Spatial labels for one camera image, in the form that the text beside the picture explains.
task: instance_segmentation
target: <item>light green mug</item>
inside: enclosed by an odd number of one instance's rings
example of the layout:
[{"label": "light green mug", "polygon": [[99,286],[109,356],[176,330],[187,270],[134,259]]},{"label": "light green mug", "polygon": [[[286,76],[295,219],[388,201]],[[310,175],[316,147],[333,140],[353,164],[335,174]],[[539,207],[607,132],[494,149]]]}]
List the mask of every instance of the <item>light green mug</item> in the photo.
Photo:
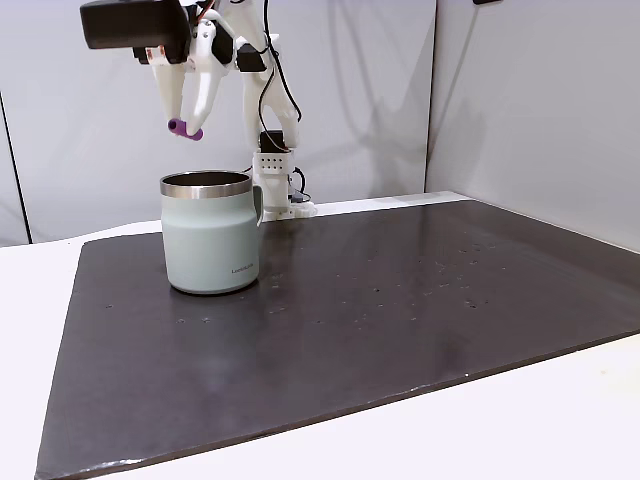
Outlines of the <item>light green mug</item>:
[{"label": "light green mug", "polygon": [[249,175],[203,171],[160,180],[169,283],[212,295],[258,278],[263,194]]}]

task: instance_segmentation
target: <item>black cable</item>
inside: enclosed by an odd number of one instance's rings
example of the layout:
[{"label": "black cable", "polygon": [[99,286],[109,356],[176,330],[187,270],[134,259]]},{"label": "black cable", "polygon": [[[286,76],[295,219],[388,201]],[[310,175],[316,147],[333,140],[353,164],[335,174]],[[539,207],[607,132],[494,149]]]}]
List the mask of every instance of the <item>black cable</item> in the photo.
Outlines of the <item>black cable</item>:
[{"label": "black cable", "polygon": [[33,237],[31,236],[31,227],[29,226],[29,218],[27,217],[27,207],[24,204],[24,196],[22,195],[22,187],[20,186],[20,178],[18,178],[18,166],[16,165],[16,157],[13,154],[13,145],[11,144],[11,136],[9,135],[9,123],[7,122],[7,114],[4,110],[4,101],[2,100],[2,93],[0,93],[0,110],[2,113],[2,120],[4,121],[4,128],[7,132],[7,143],[9,144],[9,155],[11,156],[11,164],[13,165],[13,175],[16,180],[16,189],[18,190],[18,199],[20,201],[20,209],[22,210],[22,219],[24,220],[24,229],[27,231],[27,240],[29,244],[33,244]]},{"label": "black cable", "polygon": [[300,193],[306,195],[304,193],[304,188],[307,186],[307,180],[304,178],[304,173],[302,173],[302,170],[300,170],[298,167],[293,169],[293,173],[297,173],[298,175],[300,175],[300,181],[302,182],[302,186],[300,187],[300,190],[298,190]]},{"label": "black cable", "polygon": [[267,80],[267,83],[262,89],[262,93],[260,94],[260,100],[258,100],[258,116],[260,117],[260,123],[262,123],[262,128],[264,128],[264,133],[267,137],[269,137],[269,140],[271,140],[271,143],[273,143],[273,145],[276,148],[278,148],[279,150],[282,150],[284,153],[289,153],[291,150],[289,150],[288,148],[282,148],[280,145],[278,145],[275,142],[275,140],[271,137],[271,135],[269,135],[269,130],[267,130],[267,126],[264,123],[264,118],[262,117],[262,101],[264,100],[264,94],[267,93],[267,90],[269,90],[269,87],[271,86],[271,82],[273,82],[273,77],[275,77],[275,75],[276,75],[276,67],[273,67],[273,70],[271,70],[271,75],[269,76],[269,80]]},{"label": "black cable", "polygon": [[296,101],[293,99],[293,95],[291,94],[291,91],[289,90],[289,86],[287,85],[287,81],[284,78],[282,65],[280,64],[280,59],[278,58],[279,54],[276,51],[276,49],[273,47],[273,44],[271,43],[271,35],[269,34],[269,0],[264,0],[264,33],[267,36],[267,47],[269,47],[269,50],[273,55],[273,60],[276,62],[276,65],[278,67],[278,72],[280,73],[280,79],[282,80],[282,86],[284,87],[284,91],[287,92],[287,96],[289,97],[289,100],[291,100],[291,103],[293,104],[294,108],[298,112],[298,122],[299,122],[300,120],[302,120],[302,112],[300,111],[300,107],[298,107],[298,104],[296,103]]}]

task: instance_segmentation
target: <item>dark tabletop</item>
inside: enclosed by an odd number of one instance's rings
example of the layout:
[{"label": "dark tabletop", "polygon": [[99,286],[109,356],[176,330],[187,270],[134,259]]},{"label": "dark tabletop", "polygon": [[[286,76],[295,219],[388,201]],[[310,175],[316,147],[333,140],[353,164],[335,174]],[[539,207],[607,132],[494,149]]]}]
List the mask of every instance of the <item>dark tabletop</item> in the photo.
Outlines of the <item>dark tabletop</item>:
[{"label": "dark tabletop", "polygon": [[160,234],[85,245],[37,479],[225,447],[640,330],[640,256],[478,202],[261,232],[259,281],[217,297],[170,288]]}]

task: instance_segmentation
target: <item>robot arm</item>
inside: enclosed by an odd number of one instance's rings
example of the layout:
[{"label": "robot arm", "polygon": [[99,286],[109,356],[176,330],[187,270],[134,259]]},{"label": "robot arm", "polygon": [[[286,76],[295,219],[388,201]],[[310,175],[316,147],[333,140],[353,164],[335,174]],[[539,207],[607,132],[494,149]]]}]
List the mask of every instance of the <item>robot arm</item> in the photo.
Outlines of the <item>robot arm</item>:
[{"label": "robot arm", "polygon": [[[268,0],[263,1],[264,25],[254,0],[99,0],[83,5],[80,13],[90,48],[131,47],[140,63],[152,67],[169,130],[176,135],[202,139],[221,79],[239,70],[247,139],[255,149],[253,176],[265,192],[266,218],[312,216],[313,204],[301,205],[290,185],[301,115],[282,73],[278,36],[269,33]],[[185,114],[186,73],[197,77],[197,97]],[[281,131],[267,130],[266,106]]]}]

